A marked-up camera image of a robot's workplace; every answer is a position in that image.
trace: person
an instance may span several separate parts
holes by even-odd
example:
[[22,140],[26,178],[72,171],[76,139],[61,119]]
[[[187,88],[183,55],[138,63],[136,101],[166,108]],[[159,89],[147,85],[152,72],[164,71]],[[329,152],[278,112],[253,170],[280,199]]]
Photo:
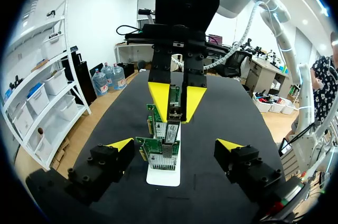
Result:
[[[331,33],[333,55],[321,56],[311,68],[311,80],[314,97],[315,121],[323,122],[331,109],[338,90],[338,35]],[[291,131],[284,139],[295,134],[298,126],[298,117],[291,125]]]

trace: black tablecloth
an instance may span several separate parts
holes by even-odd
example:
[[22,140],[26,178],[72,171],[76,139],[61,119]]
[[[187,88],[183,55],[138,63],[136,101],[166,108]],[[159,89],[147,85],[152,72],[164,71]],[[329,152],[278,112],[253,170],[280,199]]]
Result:
[[[182,74],[172,73],[181,85]],[[207,76],[208,89],[189,124],[182,125],[181,185],[146,183],[147,162],[136,156],[119,183],[113,183],[91,208],[112,223],[249,223],[258,210],[237,184],[231,184],[213,157],[216,138],[251,144],[275,169],[282,169],[276,145],[261,114],[242,85]],[[76,165],[95,145],[148,137],[146,104],[152,103],[148,72],[140,73],[114,101],[93,130]]]

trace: office chair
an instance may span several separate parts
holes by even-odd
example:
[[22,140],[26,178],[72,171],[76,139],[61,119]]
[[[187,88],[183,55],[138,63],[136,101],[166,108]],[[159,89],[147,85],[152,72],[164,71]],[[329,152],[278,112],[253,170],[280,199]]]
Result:
[[139,60],[137,62],[137,70],[140,71],[141,69],[146,68],[146,62],[144,60]]
[[215,70],[222,77],[240,77],[241,65],[246,57],[251,59],[252,55],[246,51],[236,51],[230,58],[226,60],[225,64],[217,65]]

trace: water bottle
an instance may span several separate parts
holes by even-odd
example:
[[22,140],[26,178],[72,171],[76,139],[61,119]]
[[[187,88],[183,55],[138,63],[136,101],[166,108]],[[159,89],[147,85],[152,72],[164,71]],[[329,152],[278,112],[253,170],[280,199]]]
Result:
[[105,95],[108,91],[106,75],[103,72],[99,72],[99,69],[95,69],[95,74],[92,79],[96,94],[98,96]]
[[111,80],[112,71],[113,71],[113,68],[109,66],[108,63],[105,63],[105,66],[101,70],[101,72],[106,74],[108,87],[113,87],[112,80]]
[[111,80],[115,90],[124,89],[127,85],[123,68],[119,67],[117,64],[114,64],[114,67],[112,68]]

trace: wooden floor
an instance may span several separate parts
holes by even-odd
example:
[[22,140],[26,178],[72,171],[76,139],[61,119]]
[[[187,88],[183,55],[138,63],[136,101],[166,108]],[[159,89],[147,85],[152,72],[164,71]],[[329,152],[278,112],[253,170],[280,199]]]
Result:
[[[132,81],[137,73],[131,75],[127,79],[127,83]],[[91,132],[100,121],[103,114],[114,102],[114,100],[120,95],[123,90],[109,91],[106,95],[98,97],[91,105],[90,109],[92,114],[83,114],[79,120],[75,123],[73,128],[69,131],[67,137],[70,140],[70,144],[66,149],[64,157],[60,161],[60,165],[57,171],[67,178],[67,169],[73,167],[80,151],[89,138]],[[298,112],[294,111],[291,115],[283,115],[276,113],[264,113],[262,114],[266,125],[268,126],[274,141],[281,142],[283,137],[290,131],[290,127],[294,119],[297,117]],[[32,159],[25,150],[21,147],[18,151],[15,170],[19,179],[25,184],[25,178],[33,171],[41,168],[37,162]],[[311,202],[304,202],[299,212],[305,212],[310,206]]]

